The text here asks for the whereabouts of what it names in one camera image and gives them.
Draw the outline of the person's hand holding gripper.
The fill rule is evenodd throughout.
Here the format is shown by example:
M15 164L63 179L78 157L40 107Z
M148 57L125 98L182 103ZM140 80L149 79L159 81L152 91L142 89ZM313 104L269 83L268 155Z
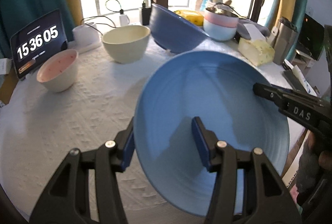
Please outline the person's hand holding gripper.
M297 203L300 206L314 191L320 168L331 172L331 141L323 143L316 138L313 132L309 131L299 159L295 183L298 191Z

